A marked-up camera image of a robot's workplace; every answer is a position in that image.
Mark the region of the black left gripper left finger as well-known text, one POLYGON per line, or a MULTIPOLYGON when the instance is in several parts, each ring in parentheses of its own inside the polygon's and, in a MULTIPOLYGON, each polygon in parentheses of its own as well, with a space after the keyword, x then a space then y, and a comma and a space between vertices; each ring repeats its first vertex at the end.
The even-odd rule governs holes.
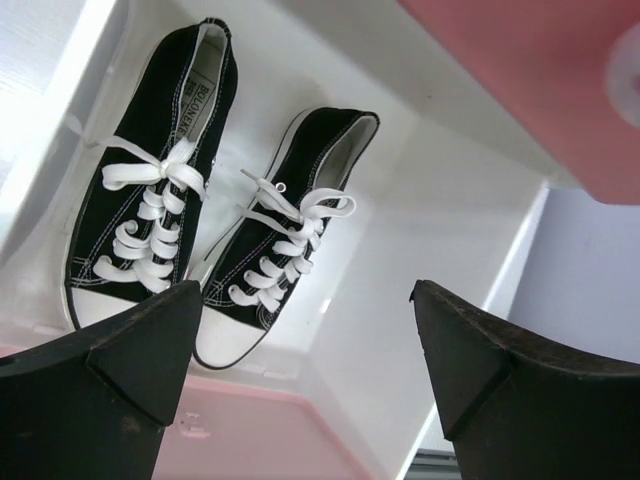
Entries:
POLYGON ((149 479, 202 312, 183 281, 1 360, 4 479, 149 479))

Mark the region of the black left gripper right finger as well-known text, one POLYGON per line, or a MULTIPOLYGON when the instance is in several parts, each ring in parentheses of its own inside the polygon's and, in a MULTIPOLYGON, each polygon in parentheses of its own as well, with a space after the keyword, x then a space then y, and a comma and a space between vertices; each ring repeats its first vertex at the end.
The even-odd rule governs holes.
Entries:
POLYGON ((411 300, 463 478, 638 477, 637 364, 547 339, 432 281, 411 300))

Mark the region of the black sneaker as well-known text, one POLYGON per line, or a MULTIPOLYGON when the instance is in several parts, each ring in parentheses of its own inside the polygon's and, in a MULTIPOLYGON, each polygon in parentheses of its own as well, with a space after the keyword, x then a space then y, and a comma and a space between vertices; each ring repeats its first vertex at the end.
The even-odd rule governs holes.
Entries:
POLYGON ((65 315, 82 328, 181 282, 238 84, 232 35, 207 18, 152 51, 115 131, 84 140, 63 224, 65 315))
POLYGON ((265 170, 242 173, 252 195, 190 277, 202 318, 192 360, 224 370, 243 360, 282 314, 334 218, 351 216, 349 177, 380 126, 372 111, 319 107, 289 124, 265 170))

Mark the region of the pale pink drawer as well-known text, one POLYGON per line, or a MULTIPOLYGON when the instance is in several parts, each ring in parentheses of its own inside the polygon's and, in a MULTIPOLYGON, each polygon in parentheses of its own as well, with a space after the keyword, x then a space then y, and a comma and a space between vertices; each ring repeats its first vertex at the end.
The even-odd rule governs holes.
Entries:
POLYGON ((439 125, 368 74, 368 28, 458 80, 392 1, 7 1, 1 6, 1 344, 63 332, 47 242, 35 237, 62 190, 76 115, 116 126, 157 42, 207 16, 232 32, 240 83, 206 211, 248 195, 244 170, 274 152, 291 118, 321 104, 376 112, 381 127, 347 189, 358 208, 331 224, 287 314, 238 365, 190 372, 179 407, 195 434, 165 433, 158 479, 400 479, 421 448, 447 450, 408 298, 432 277, 504 313, 542 204, 541 178, 510 155, 439 125))

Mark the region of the pink-front drawer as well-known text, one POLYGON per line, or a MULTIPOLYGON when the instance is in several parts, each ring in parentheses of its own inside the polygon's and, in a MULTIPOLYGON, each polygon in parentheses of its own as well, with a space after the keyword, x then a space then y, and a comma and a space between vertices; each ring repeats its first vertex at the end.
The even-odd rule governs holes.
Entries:
POLYGON ((403 8, 596 200, 639 202, 639 127, 605 73, 636 1, 405 1, 403 8))

